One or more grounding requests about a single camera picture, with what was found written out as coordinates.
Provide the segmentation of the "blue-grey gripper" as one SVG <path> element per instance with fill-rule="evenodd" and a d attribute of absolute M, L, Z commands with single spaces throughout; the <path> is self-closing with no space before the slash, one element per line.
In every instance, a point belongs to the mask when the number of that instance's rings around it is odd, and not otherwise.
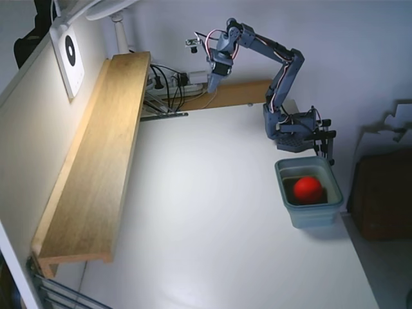
<path fill-rule="evenodd" d="M 211 66 L 211 73 L 208 75 L 207 91 L 213 93 L 216 91 L 220 82 L 226 76 L 231 74 L 233 60 L 230 54 L 212 48 L 210 51 L 209 63 Z"/>

